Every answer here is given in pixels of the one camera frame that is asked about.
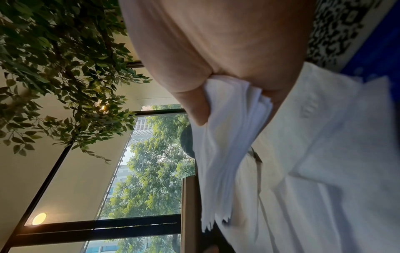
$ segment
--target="white tissue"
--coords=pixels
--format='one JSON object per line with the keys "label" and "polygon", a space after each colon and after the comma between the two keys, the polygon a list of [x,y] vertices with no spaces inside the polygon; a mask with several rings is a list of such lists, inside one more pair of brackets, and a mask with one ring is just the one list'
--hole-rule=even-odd
{"label": "white tissue", "polygon": [[212,229],[216,215],[230,218],[236,172],[273,107],[261,89],[233,77],[211,76],[205,91],[211,107],[208,122],[199,127],[191,120],[203,231]]}

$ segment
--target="blue surface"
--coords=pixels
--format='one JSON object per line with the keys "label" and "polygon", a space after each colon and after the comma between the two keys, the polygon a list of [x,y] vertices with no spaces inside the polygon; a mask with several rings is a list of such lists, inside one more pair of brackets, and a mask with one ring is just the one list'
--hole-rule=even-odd
{"label": "blue surface", "polygon": [[364,81],[387,75],[393,84],[393,99],[400,101],[400,1],[395,3],[342,73],[363,77]]}

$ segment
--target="person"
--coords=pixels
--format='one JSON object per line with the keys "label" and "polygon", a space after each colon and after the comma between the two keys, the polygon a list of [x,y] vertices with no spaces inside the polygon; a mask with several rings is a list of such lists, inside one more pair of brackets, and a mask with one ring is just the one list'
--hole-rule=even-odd
{"label": "person", "polygon": [[120,0],[139,58],[196,124],[210,107],[203,84],[229,75],[282,104],[301,71],[315,0]]}

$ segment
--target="green tree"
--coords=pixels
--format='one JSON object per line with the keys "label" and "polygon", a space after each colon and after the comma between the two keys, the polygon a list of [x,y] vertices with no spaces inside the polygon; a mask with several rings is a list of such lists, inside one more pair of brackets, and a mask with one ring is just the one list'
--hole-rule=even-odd
{"label": "green tree", "polygon": [[[154,110],[179,105],[155,106]],[[132,145],[128,165],[132,175],[120,182],[102,217],[127,218],[180,213],[182,178],[194,174],[194,160],[180,146],[180,134],[189,124],[187,115],[148,117],[153,137]],[[142,238],[119,241],[118,253],[172,252],[172,236],[153,237],[147,249]]]}

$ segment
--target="artificial plant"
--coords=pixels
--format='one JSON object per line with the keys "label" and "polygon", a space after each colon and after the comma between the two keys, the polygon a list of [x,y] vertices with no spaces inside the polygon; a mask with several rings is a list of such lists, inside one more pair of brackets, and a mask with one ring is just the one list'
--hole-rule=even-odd
{"label": "artificial plant", "polygon": [[[148,83],[113,34],[126,35],[117,0],[0,0],[0,138],[14,153],[48,135],[98,158],[88,145],[133,130],[117,85]],[[36,99],[52,94],[72,117],[42,116]]]}

